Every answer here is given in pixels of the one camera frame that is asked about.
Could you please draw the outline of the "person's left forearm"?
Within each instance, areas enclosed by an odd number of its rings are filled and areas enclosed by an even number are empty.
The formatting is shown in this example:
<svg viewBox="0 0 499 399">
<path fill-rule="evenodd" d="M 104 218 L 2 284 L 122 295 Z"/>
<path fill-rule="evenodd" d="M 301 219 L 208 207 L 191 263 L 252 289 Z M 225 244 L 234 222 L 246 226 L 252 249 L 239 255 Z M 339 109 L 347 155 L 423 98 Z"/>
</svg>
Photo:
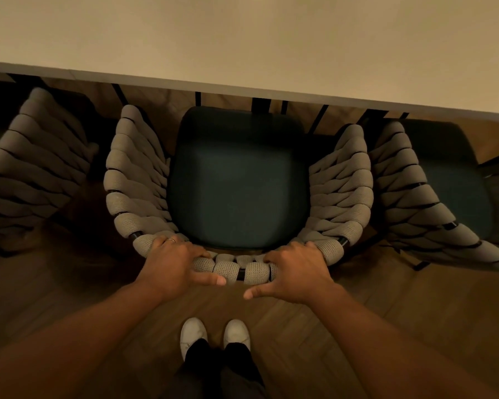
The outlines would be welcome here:
<svg viewBox="0 0 499 399">
<path fill-rule="evenodd" d="M 167 291 L 134 282 L 103 301 L 75 312 L 0 349 L 0 399 L 64 399 L 74 396 L 104 359 Z"/>
</svg>

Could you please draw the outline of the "person's white shoe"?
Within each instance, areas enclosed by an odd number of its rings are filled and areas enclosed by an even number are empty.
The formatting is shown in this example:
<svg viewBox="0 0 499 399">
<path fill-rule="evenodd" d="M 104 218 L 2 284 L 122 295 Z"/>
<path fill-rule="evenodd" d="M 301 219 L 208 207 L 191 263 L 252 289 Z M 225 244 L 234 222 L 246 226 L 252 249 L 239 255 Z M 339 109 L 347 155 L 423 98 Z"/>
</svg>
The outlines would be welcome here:
<svg viewBox="0 0 499 399">
<path fill-rule="evenodd" d="M 223 332 L 223 348 L 229 344 L 242 344 L 248 351 L 251 350 L 251 338 L 246 324 L 238 319 L 228 321 Z"/>
<path fill-rule="evenodd" d="M 182 325 L 179 342 L 182 359 L 184 361 L 186 360 L 186 355 L 190 347 L 199 340 L 208 342 L 205 325 L 197 317 L 187 319 Z"/>
</svg>

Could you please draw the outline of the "person's right hand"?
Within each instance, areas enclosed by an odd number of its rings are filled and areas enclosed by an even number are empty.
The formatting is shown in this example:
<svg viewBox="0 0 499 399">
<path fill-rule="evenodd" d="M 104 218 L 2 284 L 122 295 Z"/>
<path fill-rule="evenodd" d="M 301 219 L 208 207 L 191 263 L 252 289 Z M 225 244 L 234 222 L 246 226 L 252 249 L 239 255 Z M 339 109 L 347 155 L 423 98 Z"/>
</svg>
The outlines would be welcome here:
<svg viewBox="0 0 499 399">
<path fill-rule="evenodd" d="M 264 261 L 277 268 L 272 281 L 277 284 L 276 299 L 310 306 L 335 287 L 324 257 L 313 242 L 291 242 L 268 252 Z"/>
</svg>

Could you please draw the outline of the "person's right white shoe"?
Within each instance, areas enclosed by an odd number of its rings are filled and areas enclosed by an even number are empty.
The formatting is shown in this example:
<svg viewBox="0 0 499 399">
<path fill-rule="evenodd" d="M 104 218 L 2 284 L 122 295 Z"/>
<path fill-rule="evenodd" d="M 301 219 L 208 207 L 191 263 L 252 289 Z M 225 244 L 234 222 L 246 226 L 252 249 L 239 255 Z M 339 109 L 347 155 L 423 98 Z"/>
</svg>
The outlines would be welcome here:
<svg viewBox="0 0 499 399">
<path fill-rule="evenodd" d="M 223 348 L 229 344 L 242 344 L 248 351 L 251 350 L 251 338 L 246 324 L 238 319 L 228 321 L 223 332 Z"/>
</svg>

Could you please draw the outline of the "person's left white shoe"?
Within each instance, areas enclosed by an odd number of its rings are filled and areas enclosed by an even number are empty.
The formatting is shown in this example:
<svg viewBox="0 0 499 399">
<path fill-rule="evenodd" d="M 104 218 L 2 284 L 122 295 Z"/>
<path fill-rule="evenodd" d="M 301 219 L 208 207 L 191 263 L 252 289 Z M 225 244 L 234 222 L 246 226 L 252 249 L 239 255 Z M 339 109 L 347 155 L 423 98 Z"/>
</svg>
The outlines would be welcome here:
<svg viewBox="0 0 499 399">
<path fill-rule="evenodd" d="M 199 340 L 208 342 L 205 325 L 197 317 L 187 319 L 182 325 L 179 342 L 182 359 L 184 361 L 186 360 L 186 355 L 190 347 Z"/>
</svg>

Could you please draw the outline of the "person's right forearm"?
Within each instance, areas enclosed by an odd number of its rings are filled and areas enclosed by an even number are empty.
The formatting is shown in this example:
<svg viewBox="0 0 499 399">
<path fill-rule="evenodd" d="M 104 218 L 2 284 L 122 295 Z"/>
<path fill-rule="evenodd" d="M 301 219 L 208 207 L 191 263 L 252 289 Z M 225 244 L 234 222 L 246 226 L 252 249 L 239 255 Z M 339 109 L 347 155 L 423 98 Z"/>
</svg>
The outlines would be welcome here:
<svg viewBox="0 0 499 399">
<path fill-rule="evenodd" d="M 499 392 L 367 309 L 335 283 L 309 307 L 371 399 L 499 399 Z"/>
</svg>

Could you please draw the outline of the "person's black trousers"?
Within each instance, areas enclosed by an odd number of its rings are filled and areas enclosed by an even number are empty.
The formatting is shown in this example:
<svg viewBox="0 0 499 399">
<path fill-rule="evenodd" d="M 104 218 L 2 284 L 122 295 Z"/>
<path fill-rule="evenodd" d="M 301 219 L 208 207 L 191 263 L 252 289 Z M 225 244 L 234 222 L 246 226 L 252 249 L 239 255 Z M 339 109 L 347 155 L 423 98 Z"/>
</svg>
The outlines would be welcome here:
<svg viewBox="0 0 499 399">
<path fill-rule="evenodd" d="M 251 352 L 243 343 L 214 349 L 198 339 L 164 392 L 165 399 L 268 399 Z"/>
</svg>

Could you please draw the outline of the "person's left hand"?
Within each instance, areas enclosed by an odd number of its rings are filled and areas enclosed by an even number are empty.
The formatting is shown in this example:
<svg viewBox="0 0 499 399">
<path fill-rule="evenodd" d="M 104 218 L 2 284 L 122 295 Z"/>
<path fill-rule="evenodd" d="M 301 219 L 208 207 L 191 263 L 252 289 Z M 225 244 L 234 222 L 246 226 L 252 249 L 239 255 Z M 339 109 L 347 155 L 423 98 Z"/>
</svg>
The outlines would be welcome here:
<svg viewBox="0 0 499 399">
<path fill-rule="evenodd" d="M 176 236 L 153 241 L 134 286 L 147 292 L 158 304 L 183 295 L 193 283 L 194 259 L 209 259 L 205 248 Z"/>
</svg>

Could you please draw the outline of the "dark green seat cushion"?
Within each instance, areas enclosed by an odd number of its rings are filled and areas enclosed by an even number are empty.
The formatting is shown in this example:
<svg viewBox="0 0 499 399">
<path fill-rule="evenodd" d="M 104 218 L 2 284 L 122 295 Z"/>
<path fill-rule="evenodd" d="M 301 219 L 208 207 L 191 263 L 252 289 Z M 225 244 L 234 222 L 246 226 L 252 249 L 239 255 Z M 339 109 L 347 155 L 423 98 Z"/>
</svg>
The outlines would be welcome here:
<svg viewBox="0 0 499 399">
<path fill-rule="evenodd" d="M 302 124 L 286 115 L 192 107 L 170 164 L 167 205 L 192 242 L 229 250 L 284 245 L 310 211 Z"/>
<path fill-rule="evenodd" d="M 493 205 L 462 129 L 442 121 L 405 119 L 401 123 L 440 202 L 459 223 L 487 239 L 493 230 Z"/>
</svg>

